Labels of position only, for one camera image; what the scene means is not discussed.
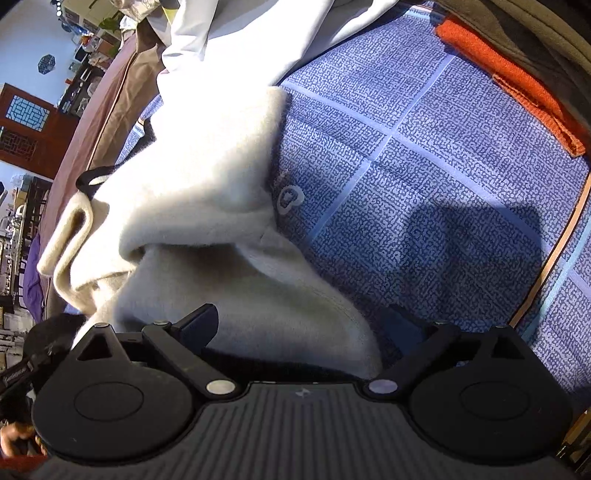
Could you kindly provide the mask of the cream fuzzy cardigan black trim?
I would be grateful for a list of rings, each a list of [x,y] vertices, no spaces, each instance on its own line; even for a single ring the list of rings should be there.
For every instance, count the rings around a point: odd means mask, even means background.
[[[71,197],[40,274],[89,324],[139,330],[211,303],[216,352],[376,376],[369,323],[276,227],[266,180],[286,102],[277,87],[165,99],[154,142]]]

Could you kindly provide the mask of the purple cloth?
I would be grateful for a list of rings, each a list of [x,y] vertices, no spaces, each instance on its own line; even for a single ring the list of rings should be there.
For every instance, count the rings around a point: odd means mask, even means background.
[[[37,270],[40,258],[41,241],[37,234],[30,245],[26,267],[23,274],[23,303],[35,324],[43,321],[44,293],[41,276]]]

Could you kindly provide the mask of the metal rack shelf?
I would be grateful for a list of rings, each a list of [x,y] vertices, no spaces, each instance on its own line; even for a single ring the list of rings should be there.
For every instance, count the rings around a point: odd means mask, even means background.
[[[32,175],[23,175],[20,180],[1,219],[1,295],[12,301],[14,309],[27,309],[25,270],[51,182]]]

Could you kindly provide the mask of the blue patterned bed sheet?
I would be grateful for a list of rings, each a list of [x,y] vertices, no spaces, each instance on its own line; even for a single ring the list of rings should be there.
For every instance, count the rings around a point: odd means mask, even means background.
[[[283,234],[367,317],[384,365],[409,336],[394,316],[472,332],[509,320],[566,225],[587,175],[542,123],[406,8],[321,56],[322,2],[294,1],[263,43],[235,45],[242,75],[287,90],[270,189]]]

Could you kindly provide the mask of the brown wooden door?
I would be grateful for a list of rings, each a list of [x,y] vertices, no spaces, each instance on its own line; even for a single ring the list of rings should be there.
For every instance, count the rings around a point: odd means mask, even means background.
[[[53,180],[79,119],[10,84],[1,85],[1,160]]]

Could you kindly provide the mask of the orange knit garment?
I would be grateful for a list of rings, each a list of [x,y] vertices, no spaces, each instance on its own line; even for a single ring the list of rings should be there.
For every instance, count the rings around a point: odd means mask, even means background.
[[[486,71],[508,95],[538,119],[573,158],[590,152],[590,137],[566,107],[538,79],[502,55],[455,16],[435,29],[439,38]]]

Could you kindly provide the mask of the brown mauve mattress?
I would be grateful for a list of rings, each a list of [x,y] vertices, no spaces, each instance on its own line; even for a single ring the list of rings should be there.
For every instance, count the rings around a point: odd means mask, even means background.
[[[142,21],[93,93],[49,191],[39,226],[45,248],[84,171],[115,163],[135,122],[156,97],[164,44]]]

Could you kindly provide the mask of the dark olive garment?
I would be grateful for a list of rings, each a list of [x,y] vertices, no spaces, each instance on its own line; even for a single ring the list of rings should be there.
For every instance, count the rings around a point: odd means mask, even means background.
[[[590,3],[464,1],[439,3],[543,83],[590,134]]]

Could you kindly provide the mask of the white shirt garment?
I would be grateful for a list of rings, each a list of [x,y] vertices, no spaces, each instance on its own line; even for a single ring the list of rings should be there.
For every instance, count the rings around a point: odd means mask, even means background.
[[[239,80],[274,85],[380,19],[394,1],[181,1],[161,95]]]

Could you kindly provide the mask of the floral beige quilt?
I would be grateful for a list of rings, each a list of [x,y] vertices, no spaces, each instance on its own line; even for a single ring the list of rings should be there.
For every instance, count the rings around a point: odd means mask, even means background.
[[[123,15],[136,22],[143,21],[160,7],[159,0],[110,0],[110,3]]]

